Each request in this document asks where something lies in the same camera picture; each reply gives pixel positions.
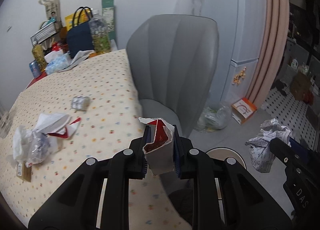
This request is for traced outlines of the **torn red white carton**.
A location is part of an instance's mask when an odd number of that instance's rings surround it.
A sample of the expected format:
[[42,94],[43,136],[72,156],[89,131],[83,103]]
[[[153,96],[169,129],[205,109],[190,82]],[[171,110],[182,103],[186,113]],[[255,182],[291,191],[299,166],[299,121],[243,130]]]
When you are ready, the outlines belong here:
[[175,127],[162,118],[139,118],[151,130],[150,138],[143,146],[143,152],[153,175],[174,171]]

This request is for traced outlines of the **yellow oil bottle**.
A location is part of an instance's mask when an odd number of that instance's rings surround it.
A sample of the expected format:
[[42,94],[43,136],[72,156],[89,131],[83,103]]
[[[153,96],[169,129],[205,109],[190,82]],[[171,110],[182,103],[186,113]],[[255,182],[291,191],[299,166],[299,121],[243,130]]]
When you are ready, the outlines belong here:
[[43,72],[46,67],[47,67],[47,62],[44,58],[44,52],[43,52],[43,48],[41,45],[39,44],[35,44],[31,50],[32,54],[33,54],[33,57],[35,58],[38,66],[39,66],[39,69],[41,72]]

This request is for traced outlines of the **crumpled silver foil pack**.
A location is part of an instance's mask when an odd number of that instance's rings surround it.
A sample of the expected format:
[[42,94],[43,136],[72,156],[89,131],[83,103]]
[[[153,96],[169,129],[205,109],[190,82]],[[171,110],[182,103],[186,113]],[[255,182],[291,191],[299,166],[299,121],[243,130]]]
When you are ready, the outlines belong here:
[[90,98],[87,96],[75,96],[71,101],[71,108],[76,111],[86,111],[90,105]]

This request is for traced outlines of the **navy tote bag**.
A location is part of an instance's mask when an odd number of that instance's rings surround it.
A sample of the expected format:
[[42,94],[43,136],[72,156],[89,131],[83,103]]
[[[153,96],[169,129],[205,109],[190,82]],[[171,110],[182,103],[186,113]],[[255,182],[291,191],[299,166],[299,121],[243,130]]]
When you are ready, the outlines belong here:
[[[88,20],[79,23],[82,12],[85,13]],[[87,6],[81,6],[74,12],[72,27],[67,32],[67,45],[71,59],[73,59],[79,51],[94,49],[91,30],[89,27],[89,21],[92,17],[92,10]]]

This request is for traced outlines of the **pink curtain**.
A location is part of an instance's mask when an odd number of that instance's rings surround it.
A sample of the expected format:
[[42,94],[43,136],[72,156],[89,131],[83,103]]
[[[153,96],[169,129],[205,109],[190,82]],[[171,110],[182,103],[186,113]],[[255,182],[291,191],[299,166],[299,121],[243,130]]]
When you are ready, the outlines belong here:
[[289,0],[267,0],[259,60],[246,97],[257,108],[265,101],[283,57],[289,28]]

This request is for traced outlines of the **printed paper gift bag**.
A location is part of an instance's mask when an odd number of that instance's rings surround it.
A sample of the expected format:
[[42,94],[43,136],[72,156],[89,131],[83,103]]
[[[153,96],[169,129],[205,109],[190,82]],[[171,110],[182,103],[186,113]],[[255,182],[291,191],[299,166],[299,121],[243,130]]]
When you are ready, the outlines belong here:
[[48,20],[53,18],[56,22],[61,23],[60,0],[38,0],[38,3],[45,7]]

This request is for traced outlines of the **clear plastic water bottle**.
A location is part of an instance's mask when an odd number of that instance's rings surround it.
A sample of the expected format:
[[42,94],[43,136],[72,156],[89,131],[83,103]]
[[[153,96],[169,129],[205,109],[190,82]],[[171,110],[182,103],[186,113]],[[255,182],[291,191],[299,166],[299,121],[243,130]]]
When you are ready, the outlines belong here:
[[8,111],[1,105],[0,137],[2,139],[7,137],[11,129],[15,113],[15,109]]

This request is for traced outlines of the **brown cardboard box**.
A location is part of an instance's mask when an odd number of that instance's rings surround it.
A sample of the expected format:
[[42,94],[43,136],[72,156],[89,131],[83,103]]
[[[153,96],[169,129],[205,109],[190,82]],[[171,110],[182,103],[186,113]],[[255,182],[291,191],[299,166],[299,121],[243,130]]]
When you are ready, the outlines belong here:
[[290,92],[295,100],[303,101],[308,90],[310,89],[310,79],[303,73],[298,72],[290,85]]

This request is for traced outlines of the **white plastic wrapper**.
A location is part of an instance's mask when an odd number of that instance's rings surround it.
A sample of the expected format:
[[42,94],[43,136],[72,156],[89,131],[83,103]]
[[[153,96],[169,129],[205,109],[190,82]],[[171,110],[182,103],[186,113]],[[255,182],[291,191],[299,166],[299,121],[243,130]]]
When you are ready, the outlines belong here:
[[42,113],[32,130],[20,125],[12,139],[12,154],[16,162],[24,162],[29,168],[42,163],[61,148],[61,141],[71,138],[81,123],[81,117],[68,114]]

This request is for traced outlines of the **grey upholstered chair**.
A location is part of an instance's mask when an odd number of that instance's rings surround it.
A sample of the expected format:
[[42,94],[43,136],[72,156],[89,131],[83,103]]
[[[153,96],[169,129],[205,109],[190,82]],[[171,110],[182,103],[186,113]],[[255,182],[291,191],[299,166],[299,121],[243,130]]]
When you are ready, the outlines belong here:
[[154,15],[132,34],[126,52],[143,117],[163,118],[189,137],[216,69],[217,22],[193,15]]

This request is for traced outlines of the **printed paper ball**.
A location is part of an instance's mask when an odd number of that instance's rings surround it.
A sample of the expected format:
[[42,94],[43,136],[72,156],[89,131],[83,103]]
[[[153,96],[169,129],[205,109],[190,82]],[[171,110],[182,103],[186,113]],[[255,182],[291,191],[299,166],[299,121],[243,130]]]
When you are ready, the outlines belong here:
[[278,138],[282,142],[289,143],[292,132],[289,127],[281,125],[277,119],[269,119],[260,125],[257,136],[246,141],[249,146],[249,155],[253,168],[260,173],[269,173],[275,159],[275,155],[270,151],[270,143]]

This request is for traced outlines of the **yellow gecko fridge magnet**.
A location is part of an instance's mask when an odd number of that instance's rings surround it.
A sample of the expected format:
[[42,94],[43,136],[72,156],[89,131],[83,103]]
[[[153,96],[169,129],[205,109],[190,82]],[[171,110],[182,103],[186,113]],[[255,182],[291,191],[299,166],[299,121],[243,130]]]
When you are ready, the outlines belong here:
[[238,74],[236,74],[234,77],[233,77],[233,81],[232,81],[232,84],[233,85],[236,85],[236,86],[239,86],[242,81],[245,79],[246,77],[246,70],[247,68],[244,67]]

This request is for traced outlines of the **green tall box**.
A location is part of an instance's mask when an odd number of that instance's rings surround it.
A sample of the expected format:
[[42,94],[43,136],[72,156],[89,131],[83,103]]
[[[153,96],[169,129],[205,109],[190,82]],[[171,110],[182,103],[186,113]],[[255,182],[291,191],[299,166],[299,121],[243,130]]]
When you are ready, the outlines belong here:
[[101,0],[102,14],[108,26],[108,34],[111,40],[116,40],[116,20],[114,0]]

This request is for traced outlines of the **blue tissue pack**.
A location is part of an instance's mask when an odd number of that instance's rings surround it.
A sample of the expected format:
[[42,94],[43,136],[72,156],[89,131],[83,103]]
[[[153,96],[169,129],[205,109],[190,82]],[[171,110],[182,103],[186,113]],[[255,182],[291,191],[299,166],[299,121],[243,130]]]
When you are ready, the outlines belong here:
[[71,64],[71,58],[68,53],[65,53],[61,56],[56,57],[52,60],[46,67],[45,71],[47,75],[51,75],[52,73],[59,72]]

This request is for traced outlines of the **blue drink can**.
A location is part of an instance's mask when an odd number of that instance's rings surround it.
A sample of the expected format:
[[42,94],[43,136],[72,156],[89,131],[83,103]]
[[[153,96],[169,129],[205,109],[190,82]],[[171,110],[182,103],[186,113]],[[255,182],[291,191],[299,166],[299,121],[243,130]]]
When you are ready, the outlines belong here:
[[39,68],[39,65],[36,60],[29,63],[29,68],[34,78],[38,78],[41,75],[41,69]]

